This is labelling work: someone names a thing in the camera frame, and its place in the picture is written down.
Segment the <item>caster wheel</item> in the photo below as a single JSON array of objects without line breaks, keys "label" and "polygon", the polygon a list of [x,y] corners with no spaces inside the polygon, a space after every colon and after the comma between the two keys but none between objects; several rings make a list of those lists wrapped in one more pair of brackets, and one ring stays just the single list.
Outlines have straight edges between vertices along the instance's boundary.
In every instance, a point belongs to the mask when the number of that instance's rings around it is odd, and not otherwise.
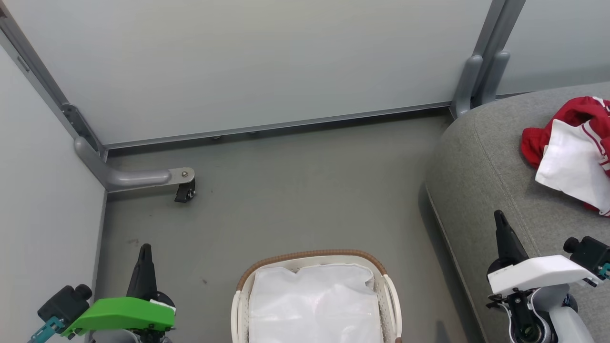
[{"label": "caster wheel", "polygon": [[197,194],[197,192],[195,192],[195,180],[185,184],[180,184],[178,186],[178,191],[176,192],[176,198],[174,201],[178,203],[186,203],[195,197],[195,194]]}]

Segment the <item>gray floor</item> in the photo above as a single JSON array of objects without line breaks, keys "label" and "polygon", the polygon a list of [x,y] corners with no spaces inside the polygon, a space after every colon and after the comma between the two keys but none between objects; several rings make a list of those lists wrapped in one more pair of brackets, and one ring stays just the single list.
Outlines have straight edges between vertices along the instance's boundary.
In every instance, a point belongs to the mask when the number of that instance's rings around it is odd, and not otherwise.
[{"label": "gray floor", "polygon": [[425,164],[448,114],[114,157],[125,170],[193,167],[198,195],[110,197],[99,297],[124,296],[152,245],[159,290],[176,303],[175,343],[230,342],[231,300],[254,262],[356,248],[394,280],[403,342],[481,342],[426,202]]}]

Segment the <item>sofa cushion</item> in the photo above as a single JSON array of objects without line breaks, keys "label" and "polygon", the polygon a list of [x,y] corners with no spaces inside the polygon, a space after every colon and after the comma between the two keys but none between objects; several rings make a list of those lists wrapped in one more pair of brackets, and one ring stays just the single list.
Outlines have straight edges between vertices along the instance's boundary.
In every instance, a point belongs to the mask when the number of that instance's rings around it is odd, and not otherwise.
[{"label": "sofa cushion", "polygon": [[[566,101],[586,95],[610,99],[610,82],[477,107],[447,129],[429,166],[426,187],[432,205],[489,343],[509,341],[506,315],[485,307],[491,294],[486,272],[497,258],[495,210],[506,214],[530,257],[567,255],[562,247],[571,236],[610,244],[610,219],[535,182],[536,171],[520,152],[524,128],[545,126]],[[573,285],[571,293],[595,341],[607,341],[610,287]]]}]

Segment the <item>laundry basket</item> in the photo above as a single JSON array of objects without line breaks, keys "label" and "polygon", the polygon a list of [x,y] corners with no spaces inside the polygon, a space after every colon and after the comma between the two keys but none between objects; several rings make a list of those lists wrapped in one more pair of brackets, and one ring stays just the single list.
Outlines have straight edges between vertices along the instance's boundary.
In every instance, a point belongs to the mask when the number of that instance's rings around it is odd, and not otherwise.
[{"label": "laundry basket", "polygon": [[256,271],[264,268],[283,267],[293,272],[300,268],[323,264],[357,264],[373,272],[377,293],[381,331],[384,343],[401,343],[403,320],[400,314],[398,294],[383,265],[360,250],[316,250],[281,255],[253,264],[237,284],[237,292],[231,305],[231,336],[233,343],[248,343],[248,303]]}]

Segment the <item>red cloth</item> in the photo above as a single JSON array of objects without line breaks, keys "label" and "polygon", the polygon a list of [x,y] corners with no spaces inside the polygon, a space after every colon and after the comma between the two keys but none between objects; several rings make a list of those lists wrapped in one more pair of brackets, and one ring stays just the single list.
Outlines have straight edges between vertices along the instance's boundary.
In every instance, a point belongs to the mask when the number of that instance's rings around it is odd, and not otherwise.
[{"label": "red cloth", "polygon": [[606,174],[610,176],[610,163],[608,162],[607,151],[610,150],[610,101],[597,100],[591,96],[583,96],[574,98],[563,105],[560,110],[551,118],[544,128],[526,128],[523,130],[521,140],[521,152],[528,160],[532,167],[538,169],[544,147],[548,145],[551,138],[551,127],[553,120],[561,120],[571,126],[579,126],[589,121],[591,131],[585,132],[589,137],[596,142],[600,153],[604,156],[605,161],[600,161],[600,165],[606,170]]}]

